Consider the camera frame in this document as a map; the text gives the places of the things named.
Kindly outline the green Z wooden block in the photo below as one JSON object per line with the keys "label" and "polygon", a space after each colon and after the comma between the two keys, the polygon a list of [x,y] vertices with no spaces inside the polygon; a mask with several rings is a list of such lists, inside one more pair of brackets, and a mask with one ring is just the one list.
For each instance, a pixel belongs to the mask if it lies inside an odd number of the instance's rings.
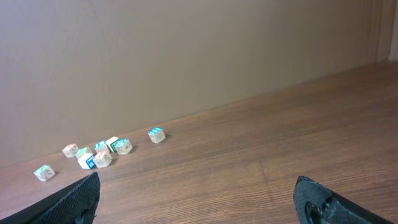
{"label": "green Z wooden block", "polygon": [[79,150],[76,152],[75,157],[76,157],[77,159],[79,159],[79,158],[81,158],[84,154],[92,154],[92,151],[91,151],[91,149],[90,149],[88,146],[79,149]]}

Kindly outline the red Y wooden block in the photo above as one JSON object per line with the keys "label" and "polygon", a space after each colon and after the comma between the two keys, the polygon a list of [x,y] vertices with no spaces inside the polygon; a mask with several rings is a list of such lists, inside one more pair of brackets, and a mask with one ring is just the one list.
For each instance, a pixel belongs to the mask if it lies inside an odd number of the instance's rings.
{"label": "red Y wooden block", "polygon": [[71,158],[76,156],[78,150],[79,148],[76,144],[69,144],[64,149],[62,149],[62,152],[67,158]]}

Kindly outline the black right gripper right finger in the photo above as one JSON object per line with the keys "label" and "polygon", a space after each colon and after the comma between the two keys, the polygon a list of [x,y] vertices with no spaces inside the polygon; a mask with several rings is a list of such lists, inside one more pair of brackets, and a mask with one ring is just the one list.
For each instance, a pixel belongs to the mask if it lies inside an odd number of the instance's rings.
{"label": "black right gripper right finger", "polygon": [[300,224],[392,224],[306,177],[298,177],[293,196]]}

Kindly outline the blue D wooden block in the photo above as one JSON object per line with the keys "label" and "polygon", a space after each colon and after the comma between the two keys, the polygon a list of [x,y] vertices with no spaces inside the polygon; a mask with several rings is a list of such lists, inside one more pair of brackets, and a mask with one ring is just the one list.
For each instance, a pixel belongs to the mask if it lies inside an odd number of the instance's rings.
{"label": "blue D wooden block", "polygon": [[117,153],[119,155],[126,155],[128,154],[131,149],[132,149],[132,145],[130,143],[130,140],[128,140],[127,138],[125,139],[118,139],[118,141],[116,142],[116,144],[114,145]]}

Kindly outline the plain top wooden block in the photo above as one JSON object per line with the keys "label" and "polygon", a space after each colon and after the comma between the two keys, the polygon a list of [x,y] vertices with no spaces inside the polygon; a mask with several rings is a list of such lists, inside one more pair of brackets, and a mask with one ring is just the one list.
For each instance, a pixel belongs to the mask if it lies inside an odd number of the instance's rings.
{"label": "plain top wooden block", "polygon": [[109,149],[110,152],[117,152],[115,145],[119,141],[119,138],[116,136],[113,136],[109,138],[108,140],[105,141],[107,148]]}

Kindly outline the green N wooden block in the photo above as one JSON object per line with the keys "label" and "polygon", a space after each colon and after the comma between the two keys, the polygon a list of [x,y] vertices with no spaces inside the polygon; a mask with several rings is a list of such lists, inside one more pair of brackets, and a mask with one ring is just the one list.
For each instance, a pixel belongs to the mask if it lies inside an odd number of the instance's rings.
{"label": "green N wooden block", "polygon": [[40,181],[46,182],[55,175],[55,172],[49,165],[43,165],[34,174]]}

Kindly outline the blue lone wooden block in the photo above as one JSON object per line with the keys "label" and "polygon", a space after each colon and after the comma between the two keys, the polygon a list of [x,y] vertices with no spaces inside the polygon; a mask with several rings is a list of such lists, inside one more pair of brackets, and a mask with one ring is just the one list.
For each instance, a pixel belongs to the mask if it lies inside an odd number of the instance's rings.
{"label": "blue lone wooden block", "polygon": [[154,127],[148,132],[148,135],[150,137],[150,140],[156,144],[162,142],[165,139],[165,134],[161,127]]}

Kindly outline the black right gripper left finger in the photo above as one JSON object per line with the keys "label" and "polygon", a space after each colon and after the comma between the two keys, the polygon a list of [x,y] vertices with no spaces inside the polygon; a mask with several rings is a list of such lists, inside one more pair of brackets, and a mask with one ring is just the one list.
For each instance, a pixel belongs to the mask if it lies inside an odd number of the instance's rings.
{"label": "black right gripper left finger", "polygon": [[2,224],[92,224],[100,200],[97,172],[1,220]]}

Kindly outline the blue L wooden block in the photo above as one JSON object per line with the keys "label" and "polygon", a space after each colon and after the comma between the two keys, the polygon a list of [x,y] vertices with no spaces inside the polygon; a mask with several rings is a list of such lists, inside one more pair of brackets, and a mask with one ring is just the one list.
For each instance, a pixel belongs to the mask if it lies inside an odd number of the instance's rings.
{"label": "blue L wooden block", "polygon": [[105,140],[102,140],[102,141],[100,141],[100,142],[97,142],[97,143],[95,144],[95,146],[94,146],[94,150],[95,150],[97,153],[100,153],[100,152],[103,152],[103,151],[105,151],[105,152],[108,152],[108,151],[109,151],[108,146],[107,146]]}

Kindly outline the blue sided white block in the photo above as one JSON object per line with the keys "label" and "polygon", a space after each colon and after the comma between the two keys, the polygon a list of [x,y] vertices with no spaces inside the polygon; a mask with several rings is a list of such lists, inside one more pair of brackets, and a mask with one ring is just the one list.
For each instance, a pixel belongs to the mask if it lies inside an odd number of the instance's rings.
{"label": "blue sided white block", "polygon": [[93,158],[94,158],[94,154],[86,153],[78,159],[78,163],[82,169],[85,169],[85,170],[93,169],[96,166]]}

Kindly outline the red I wooden block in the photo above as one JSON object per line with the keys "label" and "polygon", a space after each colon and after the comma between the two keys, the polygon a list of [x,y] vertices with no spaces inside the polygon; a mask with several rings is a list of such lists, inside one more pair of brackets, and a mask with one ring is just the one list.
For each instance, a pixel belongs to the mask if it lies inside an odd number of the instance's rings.
{"label": "red I wooden block", "polygon": [[108,167],[112,162],[112,160],[113,158],[111,157],[108,151],[98,152],[93,158],[93,162],[95,163],[96,167],[99,169]]}

